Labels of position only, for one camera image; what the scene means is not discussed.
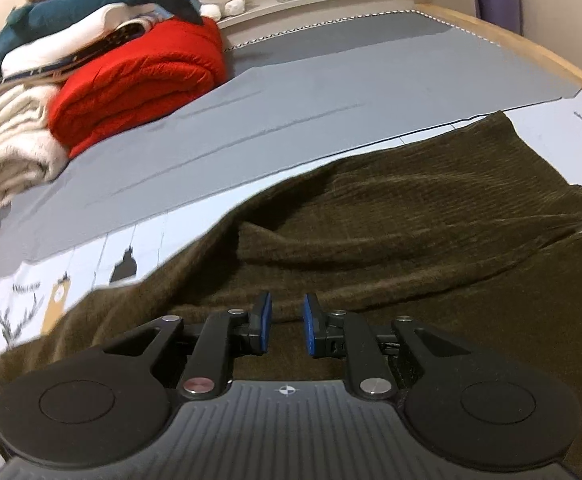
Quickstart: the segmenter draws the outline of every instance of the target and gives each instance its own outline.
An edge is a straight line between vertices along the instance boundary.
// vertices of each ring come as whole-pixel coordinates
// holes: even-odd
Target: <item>white pillow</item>
[[[2,61],[2,77],[32,70],[71,56],[79,49],[101,40],[122,23],[151,12],[154,8],[153,4],[135,7],[129,7],[127,4],[109,4],[101,7],[65,30],[9,52]]]

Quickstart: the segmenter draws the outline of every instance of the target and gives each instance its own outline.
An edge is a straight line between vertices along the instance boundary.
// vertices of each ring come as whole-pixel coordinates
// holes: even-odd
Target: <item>shark plush toy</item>
[[[186,22],[202,24],[202,18],[189,0],[45,0],[28,4],[13,9],[0,31],[0,77],[2,60],[11,50],[65,30],[100,7],[118,3],[157,4]]]

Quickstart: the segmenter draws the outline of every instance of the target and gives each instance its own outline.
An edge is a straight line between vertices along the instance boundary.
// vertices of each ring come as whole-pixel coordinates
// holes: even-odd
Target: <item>red comforter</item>
[[[171,18],[72,75],[53,101],[49,126],[73,158],[100,140],[170,114],[226,80],[213,20]]]

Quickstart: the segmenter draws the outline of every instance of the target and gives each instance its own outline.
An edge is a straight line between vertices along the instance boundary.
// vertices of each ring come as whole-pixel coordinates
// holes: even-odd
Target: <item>gray bed sheet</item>
[[[379,140],[579,88],[415,12],[228,52],[235,77],[107,139],[0,211],[0,277],[200,198]]]

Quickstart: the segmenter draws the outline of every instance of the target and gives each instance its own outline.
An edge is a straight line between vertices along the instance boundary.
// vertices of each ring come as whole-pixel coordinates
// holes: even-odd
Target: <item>screw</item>
[[[370,377],[360,383],[360,389],[369,395],[382,395],[391,390],[391,383],[380,377]]]
[[[208,377],[193,377],[183,386],[190,394],[207,394],[215,388],[215,383]]]

